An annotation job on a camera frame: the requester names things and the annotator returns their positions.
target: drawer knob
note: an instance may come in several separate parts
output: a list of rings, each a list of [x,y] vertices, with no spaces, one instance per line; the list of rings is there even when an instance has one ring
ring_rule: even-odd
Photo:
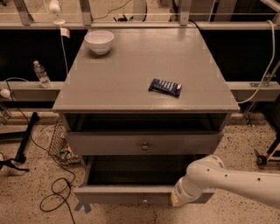
[[[147,151],[148,149],[149,149],[149,145],[146,142],[144,142],[142,144],[142,150]]]

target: black mesh basket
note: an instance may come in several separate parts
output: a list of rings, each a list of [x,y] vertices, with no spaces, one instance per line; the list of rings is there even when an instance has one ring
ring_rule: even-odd
[[[61,165],[79,164],[81,162],[79,158],[68,149],[64,132],[61,120],[58,120],[54,126],[49,154]]]

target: white bowl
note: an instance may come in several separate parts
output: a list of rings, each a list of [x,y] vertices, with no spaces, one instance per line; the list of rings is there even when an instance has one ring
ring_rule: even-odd
[[[85,36],[86,46],[96,54],[107,53],[113,44],[114,34],[110,31],[91,31]]]

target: floor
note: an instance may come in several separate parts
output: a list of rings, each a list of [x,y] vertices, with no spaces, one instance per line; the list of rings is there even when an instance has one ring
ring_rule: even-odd
[[[40,120],[32,130],[33,140],[47,148],[52,139],[53,125],[58,117],[53,113],[38,113]],[[242,114],[233,114],[224,129],[215,155],[219,156],[226,167],[236,171],[280,173],[280,164],[270,162],[260,168],[256,165],[254,149],[266,155],[267,149],[275,140],[275,131],[263,114],[253,114],[253,127],[249,127]],[[13,113],[9,122],[0,126],[0,132],[20,131],[26,129],[26,120],[20,113]],[[0,152],[5,159],[14,158],[19,142],[0,141]],[[29,168],[29,172],[16,171],[4,167],[0,171],[0,214],[2,224],[23,223],[72,223],[66,204],[53,212],[42,212],[40,202],[52,194],[52,184],[56,179],[65,178],[71,181],[73,175],[62,170],[32,141],[27,144],[24,164],[21,168]],[[72,183],[74,189],[82,183],[84,171],[80,164],[66,166],[74,172],[76,178]],[[63,181],[54,185],[54,189],[62,189]],[[74,211],[78,200],[71,192],[67,200],[75,223],[280,223],[280,211],[245,199],[241,196],[216,190],[214,196],[206,204],[186,204],[182,207],[167,205],[90,205],[92,210]],[[59,200],[49,198],[44,201],[44,209],[53,209]]]

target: plastic bottle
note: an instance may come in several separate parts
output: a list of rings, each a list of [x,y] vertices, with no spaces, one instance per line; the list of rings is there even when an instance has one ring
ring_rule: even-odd
[[[34,64],[34,72],[37,75],[39,81],[41,82],[42,87],[49,88],[52,85],[52,83],[50,81],[49,76],[46,73],[44,66],[39,64],[37,60],[34,60],[33,64]]]

